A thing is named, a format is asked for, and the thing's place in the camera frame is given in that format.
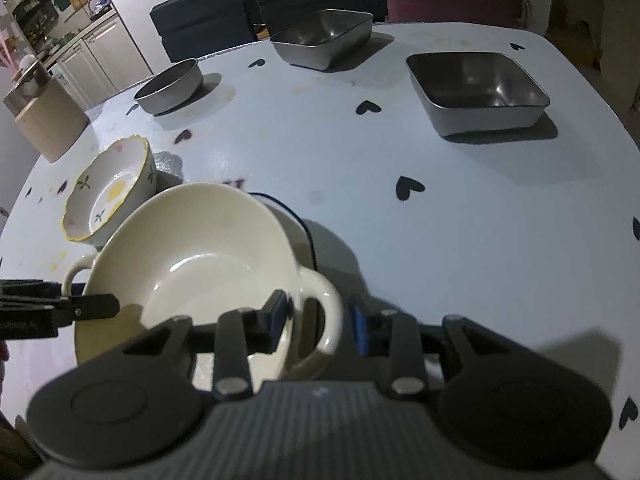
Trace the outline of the cream two-handled bowl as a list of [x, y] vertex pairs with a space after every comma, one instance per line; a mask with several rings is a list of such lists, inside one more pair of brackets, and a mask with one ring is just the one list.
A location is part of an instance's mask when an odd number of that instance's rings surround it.
[[118, 315], [74, 328], [76, 361], [100, 354], [175, 316], [196, 325], [224, 313], [259, 309], [276, 289], [293, 309], [273, 354], [248, 359], [252, 383], [308, 380], [324, 370], [340, 344], [344, 307], [333, 284], [300, 264], [274, 214], [229, 185], [168, 188], [140, 206], [102, 250], [67, 271], [63, 289], [89, 273], [86, 294], [112, 294]]

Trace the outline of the floral ceramic bowl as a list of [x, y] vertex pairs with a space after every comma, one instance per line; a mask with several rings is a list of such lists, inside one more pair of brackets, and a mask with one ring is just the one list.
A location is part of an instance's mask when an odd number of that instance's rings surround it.
[[130, 214], [157, 191], [157, 170], [148, 139], [127, 136], [93, 159], [66, 200], [66, 240], [103, 247]]

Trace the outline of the round steel bowl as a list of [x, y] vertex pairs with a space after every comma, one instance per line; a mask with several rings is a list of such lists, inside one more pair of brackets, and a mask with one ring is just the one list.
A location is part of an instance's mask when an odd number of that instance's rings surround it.
[[198, 61], [188, 58], [154, 76], [137, 91], [134, 102], [148, 114], [163, 114], [190, 99], [203, 79]]

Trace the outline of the beige electric kettle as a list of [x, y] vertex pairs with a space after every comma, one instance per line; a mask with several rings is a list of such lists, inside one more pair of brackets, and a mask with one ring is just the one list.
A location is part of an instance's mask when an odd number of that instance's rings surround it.
[[21, 71], [3, 104], [17, 128], [48, 162], [59, 160], [90, 122], [80, 105], [38, 61]]

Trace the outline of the kitchen cabinet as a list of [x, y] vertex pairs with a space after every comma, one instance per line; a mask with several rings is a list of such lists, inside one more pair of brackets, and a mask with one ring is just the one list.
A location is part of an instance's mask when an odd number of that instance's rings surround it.
[[78, 32], [44, 66], [83, 110], [152, 75], [115, 11]]

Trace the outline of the rectangular steel tray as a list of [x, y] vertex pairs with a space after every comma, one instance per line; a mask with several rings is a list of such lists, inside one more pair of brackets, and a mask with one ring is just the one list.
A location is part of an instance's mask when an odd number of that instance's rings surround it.
[[277, 32], [270, 42], [290, 65], [325, 72], [371, 37], [369, 12], [324, 9]]

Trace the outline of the square steel tray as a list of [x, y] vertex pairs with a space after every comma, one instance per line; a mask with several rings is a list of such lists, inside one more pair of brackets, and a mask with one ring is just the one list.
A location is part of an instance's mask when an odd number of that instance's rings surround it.
[[551, 100], [524, 68], [497, 52], [406, 58], [414, 88], [443, 138], [533, 127]]

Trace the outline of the white leaf print plate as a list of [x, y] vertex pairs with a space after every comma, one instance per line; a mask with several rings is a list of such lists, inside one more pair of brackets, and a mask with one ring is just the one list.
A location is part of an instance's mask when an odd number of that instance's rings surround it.
[[264, 204], [280, 222], [297, 261], [303, 266], [317, 271], [314, 239], [304, 220], [291, 207], [274, 196], [261, 192], [250, 192], [250, 195]]

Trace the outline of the dark blue chair left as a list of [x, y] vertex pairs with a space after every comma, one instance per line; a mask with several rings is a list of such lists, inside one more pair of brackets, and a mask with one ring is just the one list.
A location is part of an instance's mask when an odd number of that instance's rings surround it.
[[171, 63], [257, 40], [246, 0], [168, 0], [150, 18]]

